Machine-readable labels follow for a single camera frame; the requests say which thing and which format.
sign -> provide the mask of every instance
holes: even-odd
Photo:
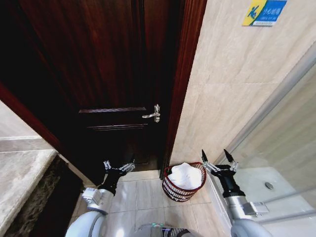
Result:
[[[273,26],[287,0],[252,0],[243,26]]]

silver door handle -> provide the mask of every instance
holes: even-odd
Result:
[[[150,115],[143,115],[142,118],[143,119],[149,119],[149,118],[154,117],[155,122],[159,122],[160,121],[160,107],[159,107],[158,104],[156,104],[154,106],[154,108],[155,108],[155,112],[154,113],[152,113]]]

shower enclosure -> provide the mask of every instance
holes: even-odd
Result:
[[[248,201],[263,201],[270,210],[252,219],[276,237],[316,236],[314,52],[310,49],[309,58],[296,65],[228,147],[239,162],[234,177]],[[223,157],[217,160],[226,162]],[[218,179],[212,180],[221,192]]]

marble countertop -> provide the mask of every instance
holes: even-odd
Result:
[[[55,155],[55,150],[0,153],[0,237],[9,228]]]

trash can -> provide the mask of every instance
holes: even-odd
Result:
[[[202,173],[201,186],[192,190],[181,189],[170,181],[170,179],[168,178],[168,175],[171,174],[171,168],[173,166],[168,166],[164,170],[162,189],[166,193],[166,195],[174,201],[184,202],[184,201],[189,200],[200,188],[203,187],[206,181],[206,171],[204,167],[202,166],[201,162],[189,163],[189,165],[192,167],[198,168]]]

